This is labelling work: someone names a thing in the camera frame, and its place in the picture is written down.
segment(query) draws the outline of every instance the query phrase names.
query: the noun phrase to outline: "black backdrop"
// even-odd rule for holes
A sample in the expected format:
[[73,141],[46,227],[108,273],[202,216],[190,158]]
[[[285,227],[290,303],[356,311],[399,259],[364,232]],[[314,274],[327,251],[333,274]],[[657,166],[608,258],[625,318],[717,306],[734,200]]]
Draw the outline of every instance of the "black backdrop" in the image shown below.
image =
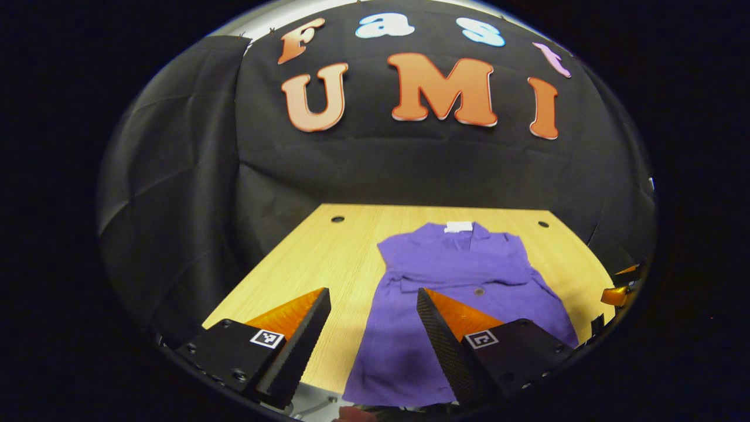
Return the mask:
[[[362,17],[406,14],[408,37],[362,39]],[[281,37],[326,19],[305,54],[277,64]],[[456,17],[496,26],[503,48],[461,34]],[[125,111],[104,154],[97,232],[115,291],[141,327],[177,348],[232,288],[321,203],[549,209],[614,274],[653,250],[655,210],[644,145],[613,93],[576,57],[501,19],[427,0],[350,4],[254,41],[208,37],[170,61]],[[558,74],[533,42],[565,56]],[[387,58],[425,54],[442,74],[457,58],[491,63],[495,127],[399,122]],[[345,61],[346,109],[307,134],[282,83]],[[559,137],[533,136],[528,77],[552,82]],[[317,81],[312,110],[325,106]]]
[[[104,145],[132,97],[248,5],[86,6],[10,9],[10,52],[29,78],[8,81],[18,96],[6,103],[9,116],[28,118],[9,119],[13,136],[4,145],[8,167],[25,171],[7,191],[17,204],[8,221],[21,234],[6,252],[21,264],[8,276],[18,293],[10,302],[17,317],[9,324],[15,388],[7,413],[23,420],[229,417],[236,406],[165,365],[125,317],[98,260],[93,192]],[[521,407],[524,419],[570,408],[589,409],[581,417],[596,420],[716,420],[739,410],[737,375],[746,365],[736,292],[744,276],[731,270],[747,250],[740,242],[747,206],[740,141],[747,136],[739,127],[742,81],[726,80],[746,73],[737,60],[745,11],[721,2],[688,6],[503,5],[585,58],[631,111],[650,140],[670,213],[662,227],[673,240],[658,249],[662,281],[640,315],[595,350],[584,375],[544,396],[549,406]]]

